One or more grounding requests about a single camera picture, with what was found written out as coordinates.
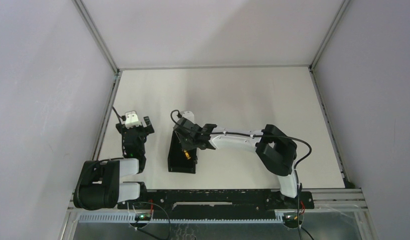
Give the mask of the black plastic bin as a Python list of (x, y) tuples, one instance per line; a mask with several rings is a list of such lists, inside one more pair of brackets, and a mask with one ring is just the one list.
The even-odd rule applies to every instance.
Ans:
[(185, 158), (177, 134), (173, 131), (167, 158), (168, 171), (170, 173), (176, 172), (185, 174), (196, 174), (197, 149), (188, 152), (192, 156), (190, 160), (187, 160)]

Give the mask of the aluminium frame rail back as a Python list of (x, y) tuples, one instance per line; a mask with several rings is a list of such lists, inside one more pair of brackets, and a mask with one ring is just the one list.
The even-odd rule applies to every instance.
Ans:
[(309, 64), (261, 64), (261, 65), (198, 65), (198, 66), (157, 66), (157, 67), (122, 67), (119, 71), (139, 70), (188, 70), (188, 69), (241, 69), (241, 68), (308, 68)]

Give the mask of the black yellow screwdriver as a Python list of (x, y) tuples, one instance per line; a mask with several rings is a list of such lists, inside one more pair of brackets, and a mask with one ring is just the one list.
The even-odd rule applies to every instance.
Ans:
[(186, 158), (187, 160), (190, 160), (190, 159), (192, 158), (192, 156), (190, 155), (190, 153), (189, 153), (188, 151), (183, 150), (183, 153), (184, 153), (185, 158)]

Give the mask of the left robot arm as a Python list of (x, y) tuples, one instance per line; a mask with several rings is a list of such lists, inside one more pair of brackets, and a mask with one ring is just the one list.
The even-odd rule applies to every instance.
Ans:
[(140, 121), (135, 113), (127, 113), (116, 128), (122, 137), (123, 156), (84, 162), (73, 194), (76, 208), (88, 211), (112, 209), (126, 201), (138, 209), (148, 205), (149, 195), (142, 191), (144, 184), (121, 182), (121, 178), (144, 171), (145, 143), (147, 136), (154, 133), (153, 125), (148, 116)]

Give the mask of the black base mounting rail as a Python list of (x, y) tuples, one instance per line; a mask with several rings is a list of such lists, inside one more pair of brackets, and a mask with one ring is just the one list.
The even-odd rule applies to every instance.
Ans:
[[(153, 202), (163, 207), (172, 218), (245, 218), (269, 217), (276, 211), (296, 212), (299, 201), (306, 210), (315, 207), (311, 192), (302, 191), (299, 197), (289, 198), (278, 190), (271, 189), (214, 189), (214, 190), (147, 190), (140, 198), (119, 203), (117, 209), (127, 209), (126, 203), (134, 203), (137, 211), (149, 212), (150, 205), (139, 202)], [(166, 217), (154, 207), (154, 215)]]

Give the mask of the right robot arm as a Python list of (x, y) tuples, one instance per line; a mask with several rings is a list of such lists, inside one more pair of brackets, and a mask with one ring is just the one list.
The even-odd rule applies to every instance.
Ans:
[(301, 202), (296, 168), (312, 153), (308, 142), (287, 136), (271, 124), (259, 130), (234, 131), (213, 123), (200, 126), (182, 116), (174, 121), (173, 130), (184, 151), (236, 149), (255, 153), (278, 178), (284, 206), (295, 208)]

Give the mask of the aluminium frame rail left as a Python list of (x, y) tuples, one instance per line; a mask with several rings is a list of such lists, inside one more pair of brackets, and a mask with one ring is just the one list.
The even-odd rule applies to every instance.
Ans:
[(104, 112), (103, 112), (102, 117), (100, 118), (99, 131), (98, 131), (97, 139), (96, 139), (90, 160), (96, 161), (99, 159), (100, 150), (102, 148), (103, 140), (105, 137), (105, 132), (106, 132), (109, 118), (112, 112), (111, 108), (113, 107), (113, 103), (115, 101), (115, 96), (116, 96), (117, 89), (119, 86), (120, 78), (121, 78), (121, 72), (118, 71), (113, 78), (111, 89), (110, 89), (108, 98), (105, 102)]

